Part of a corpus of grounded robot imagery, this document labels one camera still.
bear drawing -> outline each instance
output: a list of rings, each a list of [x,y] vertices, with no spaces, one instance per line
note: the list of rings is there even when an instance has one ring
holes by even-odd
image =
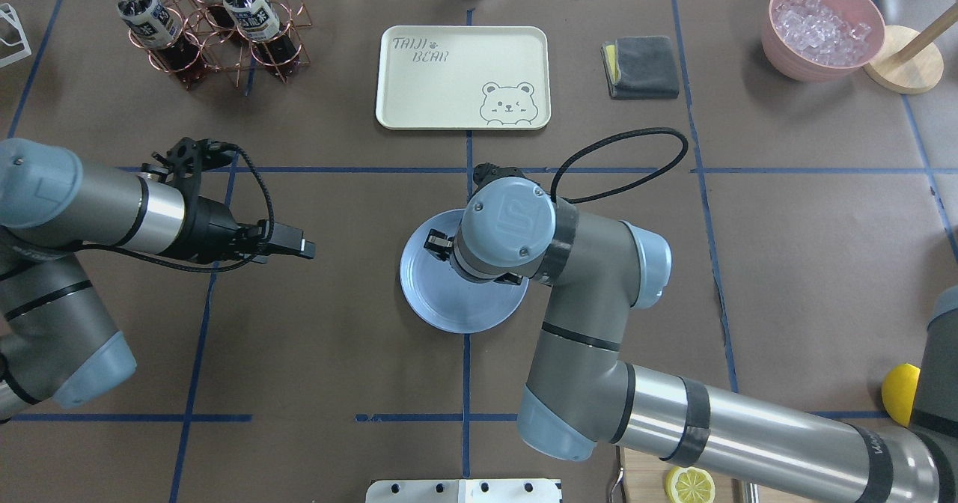
[[[486,100],[479,108],[486,125],[531,125],[538,115],[533,102],[533,85],[527,82],[511,88],[495,82],[483,85]]]

blue plate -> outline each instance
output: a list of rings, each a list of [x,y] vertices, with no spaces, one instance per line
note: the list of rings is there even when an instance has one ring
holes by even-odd
[[[422,248],[430,229],[455,236],[463,210],[449,210],[422,223],[406,241],[400,260],[400,284],[409,306],[429,325],[445,332],[482,332],[502,323],[526,295],[522,284],[473,284],[460,277],[448,261],[436,260]]]

yellow lemon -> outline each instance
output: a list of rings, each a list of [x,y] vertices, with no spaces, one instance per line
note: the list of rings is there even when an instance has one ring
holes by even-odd
[[[716,483],[705,469],[672,468],[665,477],[665,493],[671,503],[712,503]]]
[[[882,383],[882,403],[885,411],[898,424],[907,427],[911,420],[911,408],[915,404],[915,390],[921,369],[908,363],[900,364],[889,371]]]

blue joint cap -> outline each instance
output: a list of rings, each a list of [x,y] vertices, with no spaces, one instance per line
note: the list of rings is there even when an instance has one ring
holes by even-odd
[[[83,164],[69,149],[23,138],[0,141],[0,226],[33,228],[70,205]]]
[[[649,308],[662,297],[662,290],[671,277],[671,248],[668,241],[654,231],[643,230],[626,221],[639,253],[639,293],[632,308]]]
[[[136,359],[122,332],[110,337],[54,393],[63,409],[77,407],[106,393],[133,376]]]
[[[497,179],[469,200],[461,230],[479,260],[503,269],[518,267],[549,247],[555,207],[545,190],[528,179]]]
[[[933,322],[938,316],[955,309],[958,309],[958,286],[951,286],[938,296],[938,301],[935,302],[935,311],[931,315],[930,321]]]
[[[519,435],[526,445],[560,460],[582,462],[592,456],[596,442],[584,435],[546,407],[529,387],[523,387],[518,417]]]

ice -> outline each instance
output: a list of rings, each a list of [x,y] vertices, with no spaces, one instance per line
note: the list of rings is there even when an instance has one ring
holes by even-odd
[[[822,0],[786,0],[775,6],[773,23],[786,45],[805,59],[833,67],[858,63],[868,52],[872,28],[851,25]]]

